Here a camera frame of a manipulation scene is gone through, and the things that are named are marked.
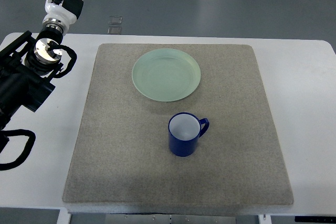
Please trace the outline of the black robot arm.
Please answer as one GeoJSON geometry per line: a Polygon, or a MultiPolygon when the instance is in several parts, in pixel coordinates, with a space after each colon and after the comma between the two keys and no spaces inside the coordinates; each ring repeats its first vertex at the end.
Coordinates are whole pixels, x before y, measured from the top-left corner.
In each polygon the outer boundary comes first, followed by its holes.
{"type": "Polygon", "coordinates": [[[35,112],[54,91],[53,78],[74,67],[77,55],[62,45],[66,25],[45,18],[36,38],[28,30],[1,50],[1,128],[24,106],[35,112]]]}

